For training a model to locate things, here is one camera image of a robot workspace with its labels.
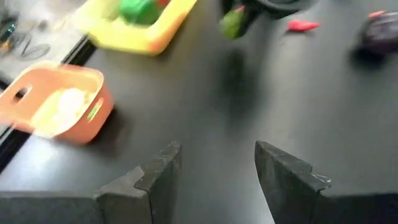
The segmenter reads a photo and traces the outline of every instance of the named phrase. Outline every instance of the black tabletop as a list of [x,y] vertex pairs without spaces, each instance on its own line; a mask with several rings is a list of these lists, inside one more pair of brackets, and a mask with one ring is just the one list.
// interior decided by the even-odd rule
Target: black tabletop
[[[336,194],[397,191],[398,57],[353,49],[367,14],[398,2],[323,0],[281,21],[263,15],[235,42],[218,31],[217,8],[199,0],[159,57],[97,50],[86,66],[104,73],[116,110],[96,142],[31,137],[0,189],[95,189],[179,140],[176,223],[267,223],[262,140],[314,165]],[[322,25],[287,35],[289,19]]]

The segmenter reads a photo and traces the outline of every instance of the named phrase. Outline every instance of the dark purple object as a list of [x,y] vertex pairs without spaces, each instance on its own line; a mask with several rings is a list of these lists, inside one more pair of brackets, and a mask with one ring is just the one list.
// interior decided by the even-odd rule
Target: dark purple object
[[376,54],[398,52],[398,12],[386,11],[371,17],[364,26],[362,45]]

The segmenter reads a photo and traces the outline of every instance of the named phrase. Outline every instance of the gray floor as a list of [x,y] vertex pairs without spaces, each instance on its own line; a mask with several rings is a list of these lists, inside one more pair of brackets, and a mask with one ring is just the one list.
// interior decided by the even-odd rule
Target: gray floor
[[[26,42],[11,54],[0,57],[0,71],[4,73],[1,78],[10,82],[29,65],[41,60],[61,62],[83,36],[70,22],[68,15],[84,2],[85,0],[0,0],[0,5],[5,4],[11,12],[20,14],[17,31],[32,35],[30,49],[40,44],[50,46],[50,51],[36,60],[21,57]],[[49,29],[43,32],[35,27],[42,20],[49,21]],[[0,134],[4,128],[0,124]]]

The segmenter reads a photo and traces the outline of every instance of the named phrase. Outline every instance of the yellow plastic tray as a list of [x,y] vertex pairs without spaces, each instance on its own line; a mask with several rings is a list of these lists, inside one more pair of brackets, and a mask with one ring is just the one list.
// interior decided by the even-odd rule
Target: yellow plastic tray
[[197,0],[171,0],[151,26],[127,24],[118,17],[119,0],[88,0],[73,21],[97,47],[157,55],[167,47]]

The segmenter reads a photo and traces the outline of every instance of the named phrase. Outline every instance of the orange basket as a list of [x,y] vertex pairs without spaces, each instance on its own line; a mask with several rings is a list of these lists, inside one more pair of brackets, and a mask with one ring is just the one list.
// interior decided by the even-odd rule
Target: orange basket
[[0,118],[18,130],[86,144],[114,103],[100,71],[40,63],[14,80],[0,96],[0,105]]

